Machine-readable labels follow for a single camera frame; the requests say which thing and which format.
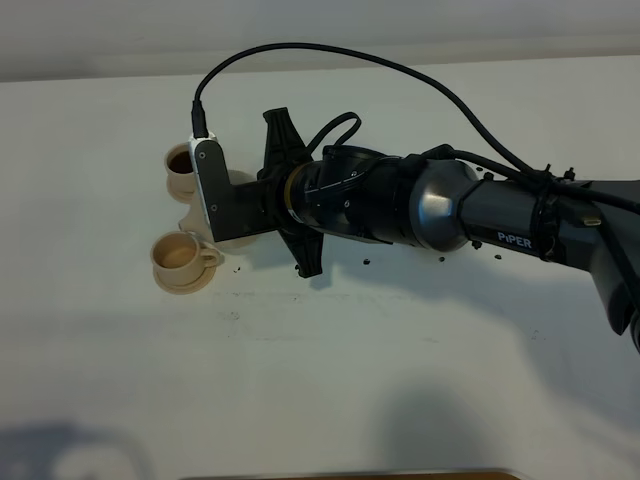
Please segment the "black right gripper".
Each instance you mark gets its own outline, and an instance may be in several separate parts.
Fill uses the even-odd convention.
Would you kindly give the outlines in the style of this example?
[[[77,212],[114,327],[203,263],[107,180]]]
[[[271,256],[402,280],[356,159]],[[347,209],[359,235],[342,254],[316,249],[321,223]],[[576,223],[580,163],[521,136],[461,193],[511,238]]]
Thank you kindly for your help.
[[[419,244],[409,213],[421,154],[390,156],[330,145],[315,161],[286,107],[263,113],[267,124],[258,207],[259,231],[277,230],[298,275],[321,275],[324,234],[367,243]]]

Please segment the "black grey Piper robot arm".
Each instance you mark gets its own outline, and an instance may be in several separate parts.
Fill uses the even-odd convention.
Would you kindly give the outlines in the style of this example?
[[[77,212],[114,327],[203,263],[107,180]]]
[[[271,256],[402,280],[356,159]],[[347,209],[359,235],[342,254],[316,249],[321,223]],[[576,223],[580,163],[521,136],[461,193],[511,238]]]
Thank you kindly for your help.
[[[301,139],[286,109],[264,114],[259,178],[277,183],[279,232],[301,277],[322,271],[325,235],[450,252],[491,244],[588,272],[612,330],[639,334],[639,186],[485,167],[449,145],[405,157]]]

